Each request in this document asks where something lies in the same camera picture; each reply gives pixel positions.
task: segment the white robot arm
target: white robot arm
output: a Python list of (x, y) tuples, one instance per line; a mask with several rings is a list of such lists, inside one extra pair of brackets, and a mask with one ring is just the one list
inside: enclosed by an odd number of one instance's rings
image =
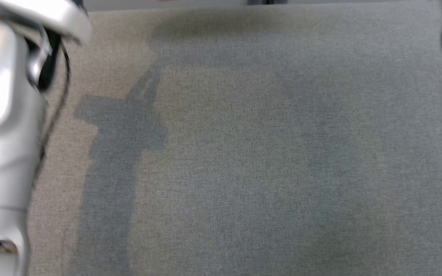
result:
[[(40, 30), (39, 46), (8, 21)], [(91, 38), (79, 2), (0, 0), (0, 276), (25, 276), (30, 258), (26, 210), (40, 164), (46, 103), (61, 37)]]

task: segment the gray fabric surface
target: gray fabric surface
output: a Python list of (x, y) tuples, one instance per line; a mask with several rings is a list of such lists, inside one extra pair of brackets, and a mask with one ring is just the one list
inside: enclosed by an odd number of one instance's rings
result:
[(91, 18), (30, 275), (442, 275), (438, 3)]
[[(275, 0), (274, 4), (323, 4), (397, 2), (410, 0)], [(262, 5), (265, 0), (84, 0), (88, 11), (165, 9), (189, 7), (235, 7), (236, 5)]]

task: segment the black cable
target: black cable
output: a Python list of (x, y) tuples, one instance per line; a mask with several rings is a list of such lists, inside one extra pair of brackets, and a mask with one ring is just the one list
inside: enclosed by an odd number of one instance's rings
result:
[(42, 139), (42, 152), (40, 156), (41, 162), (39, 164), (39, 167), (37, 168), (37, 176), (40, 173), (40, 169), (42, 168), (42, 163), (44, 162), (45, 159), (45, 149), (49, 145), (51, 134), (53, 133), (54, 128), (56, 127), (56, 123), (59, 120), (59, 117), (61, 116), (61, 113), (66, 105), (66, 101), (69, 95), (69, 83), (71, 80), (71, 65), (69, 62), (69, 55), (66, 51), (66, 47), (64, 46), (63, 42), (61, 42), (60, 44), (60, 49), (63, 51), (64, 59), (66, 62), (66, 83), (64, 84), (64, 91), (59, 100), (56, 112), (54, 112), (54, 115), (52, 116), (51, 121), (49, 122), (49, 127), (45, 131), (44, 138)]
[(62, 44), (61, 35), (50, 29), (44, 29), (45, 33), (47, 33), (52, 53), (47, 56), (47, 59), (42, 66), (42, 70), (40, 71), (37, 84), (37, 88), (40, 92), (46, 91), (52, 84), (54, 72), (56, 70), (56, 62), (58, 60), (59, 46)]

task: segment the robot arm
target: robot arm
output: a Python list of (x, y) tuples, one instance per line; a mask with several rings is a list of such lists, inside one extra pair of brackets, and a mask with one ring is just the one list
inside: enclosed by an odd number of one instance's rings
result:
[[(40, 45), (7, 21), (37, 28)], [(61, 37), (87, 42), (86, 11), (70, 0), (0, 0), (0, 276), (25, 276), (26, 210), (40, 163), (46, 102)]]

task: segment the carpet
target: carpet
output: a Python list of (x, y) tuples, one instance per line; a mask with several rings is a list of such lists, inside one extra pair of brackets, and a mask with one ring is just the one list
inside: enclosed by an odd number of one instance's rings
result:
[(90, 16), (30, 275), (442, 275), (437, 2)]

